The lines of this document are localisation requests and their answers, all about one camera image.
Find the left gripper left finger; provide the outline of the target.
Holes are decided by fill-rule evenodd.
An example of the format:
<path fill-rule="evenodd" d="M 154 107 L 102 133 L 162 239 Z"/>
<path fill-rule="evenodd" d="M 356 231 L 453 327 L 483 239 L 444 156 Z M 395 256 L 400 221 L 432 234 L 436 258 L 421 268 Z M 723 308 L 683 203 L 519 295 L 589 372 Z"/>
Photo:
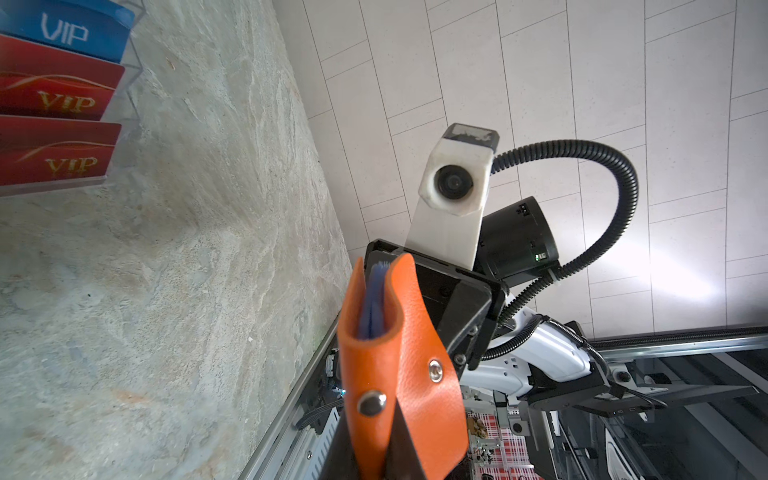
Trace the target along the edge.
<path fill-rule="evenodd" d="M 359 480 L 360 472 L 345 415 L 341 415 L 328 449 L 320 480 Z"/>

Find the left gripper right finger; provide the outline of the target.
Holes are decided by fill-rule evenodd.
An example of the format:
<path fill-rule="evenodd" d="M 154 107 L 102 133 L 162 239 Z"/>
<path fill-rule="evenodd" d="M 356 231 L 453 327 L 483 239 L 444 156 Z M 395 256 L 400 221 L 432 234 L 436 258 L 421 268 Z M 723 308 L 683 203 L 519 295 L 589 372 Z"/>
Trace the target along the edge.
<path fill-rule="evenodd" d="M 399 403 L 395 406 L 384 479 L 426 480 Z"/>

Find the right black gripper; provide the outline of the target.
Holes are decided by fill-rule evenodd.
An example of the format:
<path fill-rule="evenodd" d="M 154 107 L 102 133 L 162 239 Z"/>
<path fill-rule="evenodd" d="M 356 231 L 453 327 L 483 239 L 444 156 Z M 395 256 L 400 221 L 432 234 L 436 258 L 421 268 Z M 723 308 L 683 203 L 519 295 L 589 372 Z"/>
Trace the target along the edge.
<path fill-rule="evenodd" d="M 477 369 L 506 300 L 501 283 L 381 239 L 366 248 L 365 272 L 376 263 L 392 262 L 405 253 L 414 259 L 427 313 L 453 365 L 460 371 Z"/>

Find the orange leather card holder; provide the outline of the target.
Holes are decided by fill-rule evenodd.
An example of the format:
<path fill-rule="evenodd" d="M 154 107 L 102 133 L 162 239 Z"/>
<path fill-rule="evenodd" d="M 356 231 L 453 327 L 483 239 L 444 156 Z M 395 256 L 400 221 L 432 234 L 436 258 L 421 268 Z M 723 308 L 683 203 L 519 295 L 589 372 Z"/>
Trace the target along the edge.
<path fill-rule="evenodd" d="M 426 479 L 446 478 L 468 450 L 465 410 L 410 254 L 369 275 L 356 264 L 337 338 L 344 413 L 361 478 L 384 479 L 397 403 Z"/>

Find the clear acrylic card display stand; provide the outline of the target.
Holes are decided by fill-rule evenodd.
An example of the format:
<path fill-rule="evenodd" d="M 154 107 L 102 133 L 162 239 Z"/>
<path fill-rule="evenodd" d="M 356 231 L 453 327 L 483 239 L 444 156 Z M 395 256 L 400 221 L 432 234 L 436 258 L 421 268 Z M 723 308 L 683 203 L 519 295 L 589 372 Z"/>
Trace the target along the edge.
<path fill-rule="evenodd" d="M 1 194 L 103 184 L 139 123 L 141 1 L 1 4 Z"/>

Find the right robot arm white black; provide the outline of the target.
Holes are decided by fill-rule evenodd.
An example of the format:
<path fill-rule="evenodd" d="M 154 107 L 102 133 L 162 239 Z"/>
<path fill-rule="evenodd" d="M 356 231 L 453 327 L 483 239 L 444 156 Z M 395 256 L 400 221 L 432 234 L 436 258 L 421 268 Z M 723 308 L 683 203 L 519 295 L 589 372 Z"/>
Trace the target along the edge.
<path fill-rule="evenodd" d="M 464 407 L 460 368 L 453 362 L 471 330 L 493 323 L 504 290 L 472 268 L 485 203 L 434 196 L 417 208 L 417 238 L 435 250 L 432 270 L 453 282 L 446 332 L 439 334 L 422 299 L 416 263 L 409 253 L 357 260 L 339 327 L 347 417 L 353 426 L 380 425 L 399 417 L 424 429 L 432 413 L 439 426 L 460 427 Z M 653 407 L 676 408 L 754 393 L 747 385 L 666 385 L 610 400 L 611 378 L 588 354 L 582 339 L 546 318 L 530 315 L 515 326 L 513 348 L 491 364 L 489 382 L 539 411 L 576 406 L 605 417 Z"/>

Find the blue VIP card back right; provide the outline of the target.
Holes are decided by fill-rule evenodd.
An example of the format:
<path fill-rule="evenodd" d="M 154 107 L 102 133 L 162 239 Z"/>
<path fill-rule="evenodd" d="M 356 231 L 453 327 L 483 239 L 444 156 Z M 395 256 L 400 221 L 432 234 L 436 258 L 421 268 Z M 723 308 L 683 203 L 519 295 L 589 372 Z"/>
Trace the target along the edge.
<path fill-rule="evenodd" d="M 119 63 L 136 13 L 112 1 L 1 0 L 1 32 Z"/>

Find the blue vip card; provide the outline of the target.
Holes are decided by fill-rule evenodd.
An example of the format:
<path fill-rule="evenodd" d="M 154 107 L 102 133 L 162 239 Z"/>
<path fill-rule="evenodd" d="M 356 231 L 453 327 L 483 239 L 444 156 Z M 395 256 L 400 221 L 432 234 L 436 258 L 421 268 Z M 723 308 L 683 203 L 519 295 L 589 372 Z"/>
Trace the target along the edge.
<path fill-rule="evenodd" d="M 99 121 L 125 67 L 1 36 L 1 113 Z"/>
<path fill-rule="evenodd" d="M 1 0 L 1 32 L 119 63 L 136 13 L 112 1 Z"/>

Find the aluminium mounting rail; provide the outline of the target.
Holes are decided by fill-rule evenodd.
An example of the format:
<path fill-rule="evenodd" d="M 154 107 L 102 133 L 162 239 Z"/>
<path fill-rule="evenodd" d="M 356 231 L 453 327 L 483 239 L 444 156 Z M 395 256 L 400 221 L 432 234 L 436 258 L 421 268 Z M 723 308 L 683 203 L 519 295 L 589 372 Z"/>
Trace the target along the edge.
<path fill-rule="evenodd" d="M 323 427 L 330 418 L 331 410 L 341 406 L 339 400 L 328 406 L 311 406 L 330 391 L 323 381 L 326 358 L 337 346 L 337 324 L 337 321 L 331 323 L 308 366 L 240 474 L 242 479 L 278 479 L 280 475 L 277 470 L 286 463 L 289 450 L 295 446 L 295 438 L 316 425 Z M 723 327 L 632 335 L 593 340 L 591 345 L 611 363 L 641 358 L 762 350 L 767 347 L 767 327 Z"/>

